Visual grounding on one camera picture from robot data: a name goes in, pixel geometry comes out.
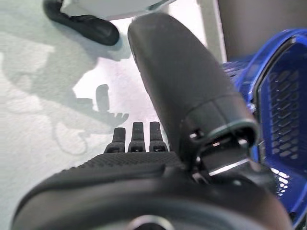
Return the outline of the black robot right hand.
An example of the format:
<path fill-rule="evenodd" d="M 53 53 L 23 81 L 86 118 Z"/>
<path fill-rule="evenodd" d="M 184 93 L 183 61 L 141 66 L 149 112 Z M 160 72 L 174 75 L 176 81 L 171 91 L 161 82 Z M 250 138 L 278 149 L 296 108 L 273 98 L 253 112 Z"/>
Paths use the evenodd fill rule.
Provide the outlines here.
<path fill-rule="evenodd" d="M 125 152 L 117 128 L 105 153 L 34 187 L 11 228 L 292 229 L 272 171 L 250 158 L 259 125 L 213 55 L 164 13 L 135 19 L 128 40 L 172 150 L 152 124 L 144 152 L 135 124 Z"/>

